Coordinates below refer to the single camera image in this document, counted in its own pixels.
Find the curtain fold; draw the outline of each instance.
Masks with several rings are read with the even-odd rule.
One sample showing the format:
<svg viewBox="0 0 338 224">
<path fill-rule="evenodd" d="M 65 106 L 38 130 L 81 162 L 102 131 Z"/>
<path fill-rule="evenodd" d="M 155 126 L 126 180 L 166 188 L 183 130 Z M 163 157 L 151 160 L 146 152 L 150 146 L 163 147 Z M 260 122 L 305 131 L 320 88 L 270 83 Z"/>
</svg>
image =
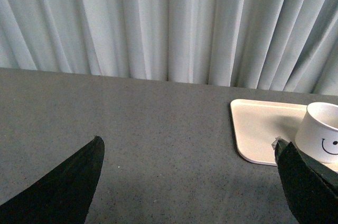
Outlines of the curtain fold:
<svg viewBox="0 0 338 224">
<path fill-rule="evenodd" d="M 0 67 L 338 95 L 338 0 L 0 0 Z"/>
</svg>

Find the white cup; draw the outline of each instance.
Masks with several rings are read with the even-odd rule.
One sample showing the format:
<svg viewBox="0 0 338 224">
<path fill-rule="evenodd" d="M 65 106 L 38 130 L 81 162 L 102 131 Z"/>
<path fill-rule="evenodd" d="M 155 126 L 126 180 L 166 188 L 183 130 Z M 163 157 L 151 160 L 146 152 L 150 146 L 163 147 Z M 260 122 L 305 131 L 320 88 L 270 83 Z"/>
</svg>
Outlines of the white cup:
<svg viewBox="0 0 338 224">
<path fill-rule="evenodd" d="M 309 104 L 295 142 L 300 150 L 320 162 L 338 162 L 338 106 L 325 102 Z"/>
</svg>

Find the white tray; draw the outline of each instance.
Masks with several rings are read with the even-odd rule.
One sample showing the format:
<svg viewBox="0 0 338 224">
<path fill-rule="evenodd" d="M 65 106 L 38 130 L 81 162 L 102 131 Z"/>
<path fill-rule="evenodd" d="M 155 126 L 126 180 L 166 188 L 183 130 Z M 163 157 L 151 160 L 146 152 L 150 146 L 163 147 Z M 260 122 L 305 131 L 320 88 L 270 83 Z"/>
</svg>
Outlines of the white tray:
<svg viewBox="0 0 338 224">
<path fill-rule="evenodd" d="M 276 166 L 271 144 L 281 136 L 293 141 L 306 113 L 305 105 L 237 99 L 231 102 L 237 149 L 247 161 Z M 338 163 L 326 164 L 338 171 Z"/>
</svg>

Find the gray table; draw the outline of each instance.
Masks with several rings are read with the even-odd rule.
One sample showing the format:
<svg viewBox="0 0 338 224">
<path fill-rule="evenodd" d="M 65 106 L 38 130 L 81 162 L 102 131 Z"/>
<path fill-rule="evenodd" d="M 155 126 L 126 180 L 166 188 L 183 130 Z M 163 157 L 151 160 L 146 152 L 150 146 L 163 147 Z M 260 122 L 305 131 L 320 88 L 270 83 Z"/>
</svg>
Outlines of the gray table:
<svg viewBox="0 0 338 224">
<path fill-rule="evenodd" d="M 86 223 L 296 223 L 276 167 L 239 156 L 230 101 L 338 97 L 0 69 L 0 204 L 95 135 Z"/>
</svg>

